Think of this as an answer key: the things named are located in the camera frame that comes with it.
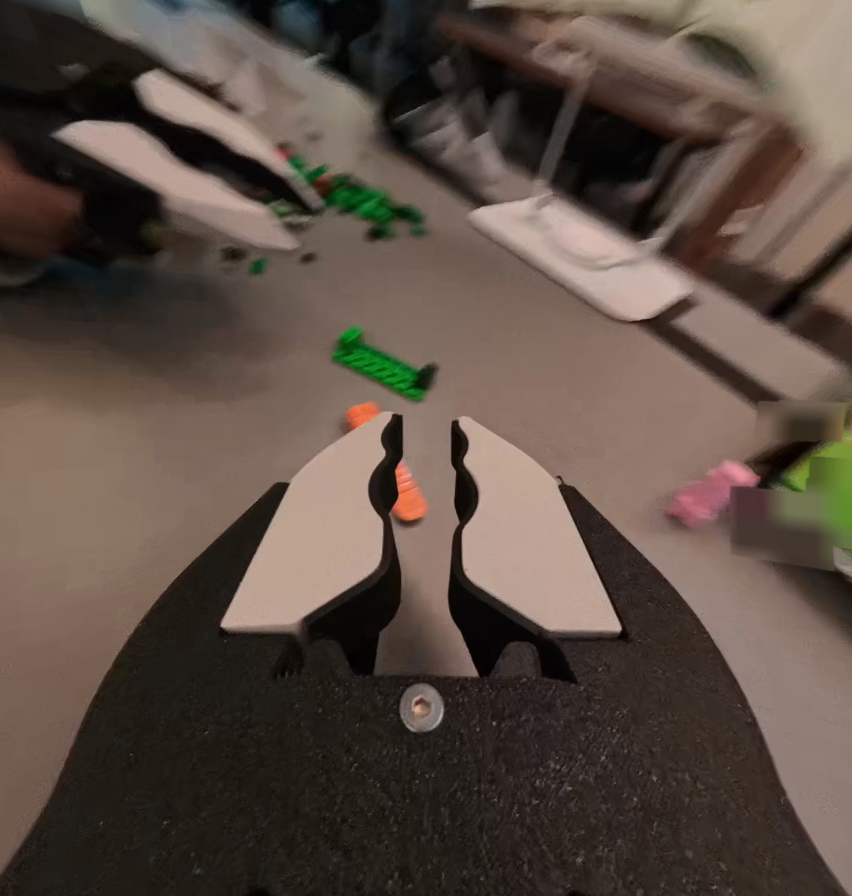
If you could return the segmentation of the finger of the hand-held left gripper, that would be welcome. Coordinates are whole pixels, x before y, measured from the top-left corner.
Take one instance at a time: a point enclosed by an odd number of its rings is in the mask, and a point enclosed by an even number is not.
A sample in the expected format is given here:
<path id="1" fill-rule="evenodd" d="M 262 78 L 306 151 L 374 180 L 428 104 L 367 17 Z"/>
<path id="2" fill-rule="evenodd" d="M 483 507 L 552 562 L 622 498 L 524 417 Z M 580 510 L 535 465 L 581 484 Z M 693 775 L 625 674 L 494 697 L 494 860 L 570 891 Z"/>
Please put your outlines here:
<path id="1" fill-rule="evenodd" d="M 156 193 L 176 230 L 221 247 L 296 252 L 299 242 L 263 204 L 192 168 L 139 126 L 77 121 L 53 139 Z"/>
<path id="2" fill-rule="evenodd" d="M 141 127 L 181 161 L 223 175 L 260 198 L 286 201 L 306 211 L 322 209 L 316 189 L 240 114 L 163 69 L 139 75 L 132 90 Z"/>

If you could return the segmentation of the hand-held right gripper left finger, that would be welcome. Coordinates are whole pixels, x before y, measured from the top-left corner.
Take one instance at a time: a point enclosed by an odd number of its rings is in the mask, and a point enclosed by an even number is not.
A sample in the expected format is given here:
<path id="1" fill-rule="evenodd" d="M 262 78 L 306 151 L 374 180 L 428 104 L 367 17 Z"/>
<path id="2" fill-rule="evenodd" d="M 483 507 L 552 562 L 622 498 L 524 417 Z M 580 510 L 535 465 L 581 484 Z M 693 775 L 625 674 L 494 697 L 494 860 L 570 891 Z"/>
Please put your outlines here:
<path id="1" fill-rule="evenodd" d="M 371 676 L 401 602 L 391 510 L 402 416 L 383 411 L 324 447 L 286 484 L 220 620 L 230 636 L 334 642 Z"/>

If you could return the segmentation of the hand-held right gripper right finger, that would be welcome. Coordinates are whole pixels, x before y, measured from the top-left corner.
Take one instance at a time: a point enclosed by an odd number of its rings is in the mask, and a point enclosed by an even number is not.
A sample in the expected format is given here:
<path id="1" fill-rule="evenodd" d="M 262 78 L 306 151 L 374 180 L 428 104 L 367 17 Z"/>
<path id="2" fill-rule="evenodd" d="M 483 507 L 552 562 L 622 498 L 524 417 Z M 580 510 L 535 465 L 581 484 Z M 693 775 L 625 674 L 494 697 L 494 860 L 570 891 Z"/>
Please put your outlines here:
<path id="1" fill-rule="evenodd" d="M 523 644 L 544 678 L 573 678 L 564 645 L 624 625 L 562 487 L 471 417 L 451 426 L 454 509 L 448 607 L 478 676 Z"/>

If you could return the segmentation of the green lego plate assembly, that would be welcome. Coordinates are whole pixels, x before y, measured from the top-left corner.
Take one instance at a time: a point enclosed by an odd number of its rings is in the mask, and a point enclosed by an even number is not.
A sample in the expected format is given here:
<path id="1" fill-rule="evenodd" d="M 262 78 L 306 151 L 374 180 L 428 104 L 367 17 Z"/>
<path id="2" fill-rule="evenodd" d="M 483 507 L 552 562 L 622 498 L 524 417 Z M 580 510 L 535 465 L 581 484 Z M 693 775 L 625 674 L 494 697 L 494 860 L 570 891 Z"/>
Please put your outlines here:
<path id="1" fill-rule="evenodd" d="M 370 346 L 365 342 L 360 328 L 353 327 L 342 332 L 335 343 L 331 359 L 400 397 L 420 401 L 427 395 L 413 385 L 422 365 L 412 366 Z"/>

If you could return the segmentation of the orange lego brick separator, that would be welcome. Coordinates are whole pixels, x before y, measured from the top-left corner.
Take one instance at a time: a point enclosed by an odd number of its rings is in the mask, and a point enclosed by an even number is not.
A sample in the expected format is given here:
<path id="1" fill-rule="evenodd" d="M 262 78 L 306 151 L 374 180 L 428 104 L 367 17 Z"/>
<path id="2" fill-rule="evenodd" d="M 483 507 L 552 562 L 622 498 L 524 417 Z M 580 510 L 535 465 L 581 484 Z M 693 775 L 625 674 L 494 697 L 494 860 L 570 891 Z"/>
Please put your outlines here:
<path id="1" fill-rule="evenodd" d="M 375 402 L 353 405 L 345 413 L 345 430 L 350 432 L 375 419 L 382 409 Z M 395 471 L 398 497 L 392 513 L 399 523 L 410 526 L 422 521 L 429 509 L 420 486 L 406 461 L 400 461 Z"/>

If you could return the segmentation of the pile of lego pieces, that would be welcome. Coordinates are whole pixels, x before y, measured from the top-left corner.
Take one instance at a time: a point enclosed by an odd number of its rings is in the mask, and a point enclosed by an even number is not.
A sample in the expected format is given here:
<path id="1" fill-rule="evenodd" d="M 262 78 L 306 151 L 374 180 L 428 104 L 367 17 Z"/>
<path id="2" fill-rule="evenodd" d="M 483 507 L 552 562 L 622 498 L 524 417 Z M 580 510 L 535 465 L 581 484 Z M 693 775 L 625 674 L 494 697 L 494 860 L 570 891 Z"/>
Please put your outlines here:
<path id="1" fill-rule="evenodd" d="M 366 224 L 366 241 L 393 240 L 401 227 L 406 227 L 415 238 L 428 234 L 426 216 L 418 206 L 400 203 L 387 191 L 368 185 L 351 174 L 334 173 L 326 164 L 308 166 L 304 156 L 290 142 L 278 143 L 275 153 L 315 188 L 325 210 L 351 216 Z M 288 199 L 267 198 L 263 204 L 291 236 L 304 234 L 317 218 L 313 212 L 303 210 Z M 225 272 L 245 268 L 249 276 L 261 276 L 269 263 L 269 257 L 263 254 L 263 250 L 255 254 L 247 249 L 225 247 L 218 253 L 219 267 Z"/>

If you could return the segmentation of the pink lego pig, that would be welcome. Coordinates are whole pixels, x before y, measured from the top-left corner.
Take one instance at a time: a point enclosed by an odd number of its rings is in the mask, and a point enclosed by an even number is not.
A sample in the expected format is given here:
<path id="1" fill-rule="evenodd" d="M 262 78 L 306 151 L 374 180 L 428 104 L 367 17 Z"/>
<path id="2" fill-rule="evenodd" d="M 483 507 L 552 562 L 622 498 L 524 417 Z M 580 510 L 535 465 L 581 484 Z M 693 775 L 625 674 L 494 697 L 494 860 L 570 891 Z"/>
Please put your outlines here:
<path id="1" fill-rule="evenodd" d="M 670 499 L 665 516 L 689 529 L 703 527 L 721 519 L 729 509 L 733 488 L 756 487 L 759 481 L 760 476 L 747 465 L 722 462 L 681 487 Z"/>

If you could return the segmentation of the green lego box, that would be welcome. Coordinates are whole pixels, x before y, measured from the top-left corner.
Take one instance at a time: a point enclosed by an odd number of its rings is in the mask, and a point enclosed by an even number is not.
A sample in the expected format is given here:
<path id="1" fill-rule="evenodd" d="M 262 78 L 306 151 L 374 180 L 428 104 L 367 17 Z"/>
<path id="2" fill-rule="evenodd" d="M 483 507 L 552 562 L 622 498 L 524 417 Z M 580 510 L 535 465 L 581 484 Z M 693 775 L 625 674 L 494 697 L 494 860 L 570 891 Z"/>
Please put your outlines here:
<path id="1" fill-rule="evenodd" d="M 733 488 L 732 551 L 852 586 L 852 402 L 784 402 L 761 420 L 826 439 L 779 446 L 758 485 Z"/>

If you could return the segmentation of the person's left hand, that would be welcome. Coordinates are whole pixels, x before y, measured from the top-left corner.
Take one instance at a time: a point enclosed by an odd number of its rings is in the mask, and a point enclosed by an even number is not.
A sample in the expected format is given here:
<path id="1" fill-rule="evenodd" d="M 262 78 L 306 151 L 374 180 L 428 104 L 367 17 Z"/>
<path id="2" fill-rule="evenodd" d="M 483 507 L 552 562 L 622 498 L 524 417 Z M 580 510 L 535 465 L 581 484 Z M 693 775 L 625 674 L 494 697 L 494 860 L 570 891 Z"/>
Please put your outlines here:
<path id="1" fill-rule="evenodd" d="M 28 173 L 0 143 L 0 252 L 46 261 L 67 247 L 83 212 L 79 193 Z"/>

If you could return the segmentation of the white and black device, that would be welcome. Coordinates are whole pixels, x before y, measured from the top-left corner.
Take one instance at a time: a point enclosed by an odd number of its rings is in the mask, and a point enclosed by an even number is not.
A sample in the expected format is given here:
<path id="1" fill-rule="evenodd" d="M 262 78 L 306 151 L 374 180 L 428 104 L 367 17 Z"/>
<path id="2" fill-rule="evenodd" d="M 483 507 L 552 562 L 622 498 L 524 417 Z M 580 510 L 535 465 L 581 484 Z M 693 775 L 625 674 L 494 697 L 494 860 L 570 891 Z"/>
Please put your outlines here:
<path id="1" fill-rule="evenodd" d="M 477 204 L 501 199 L 507 166 L 479 91 L 443 60 L 395 84 L 382 101 L 382 124 L 394 146 Z"/>

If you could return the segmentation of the white book stand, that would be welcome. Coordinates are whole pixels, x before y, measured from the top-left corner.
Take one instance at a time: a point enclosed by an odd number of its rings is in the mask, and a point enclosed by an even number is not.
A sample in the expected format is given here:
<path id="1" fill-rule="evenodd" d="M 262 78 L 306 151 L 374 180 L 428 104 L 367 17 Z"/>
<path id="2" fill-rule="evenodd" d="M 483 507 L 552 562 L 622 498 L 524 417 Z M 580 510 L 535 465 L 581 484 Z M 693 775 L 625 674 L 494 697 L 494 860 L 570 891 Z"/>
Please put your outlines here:
<path id="1" fill-rule="evenodd" d="M 763 93 L 754 66 L 720 39 L 678 35 L 672 28 L 630 14 L 556 16 L 510 8 L 471 9 L 473 12 L 492 10 L 523 15 L 521 28 L 527 36 L 534 31 L 541 36 L 546 28 L 563 27 L 579 16 L 622 21 L 630 28 L 676 46 L 677 54 L 690 63 L 734 79 L 769 99 Z M 660 208 L 662 223 L 655 218 L 649 236 L 643 236 L 632 225 L 620 231 L 602 222 L 595 212 L 560 196 L 552 180 L 562 162 L 564 144 L 575 133 L 577 123 L 585 124 L 588 107 L 583 90 L 567 87 L 562 93 L 562 108 L 538 165 L 532 195 L 517 202 L 490 205 L 487 210 L 477 212 L 475 226 L 570 291 L 582 293 L 608 316 L 628 322 L 643 321 L 689 294 L 687 276 L 676 274 L 664 258 L 668 252 L 667 239 L 674 235 L 673 225 L 684 215 L 676 212 L 674 223 L 667 222 L 669 200 L 664 199 Z M 821 204 L 828 189 L 841 175 L 852 173 L 852 159 L 829 161 L 803 135 L 792 118 L 790 121 L 798 129 L 802 159 L 766 204 L 738 212 L 726 224 L 724 235 L 735 237 L 736 241 L 725 257 L 745 239 L 746 234 L 752 234 L 766 220 L 783 196 L 790 196 L 792 203 L 789 211 L 775 213 L 777 236 L 797 225 L 799 218 Z"/>

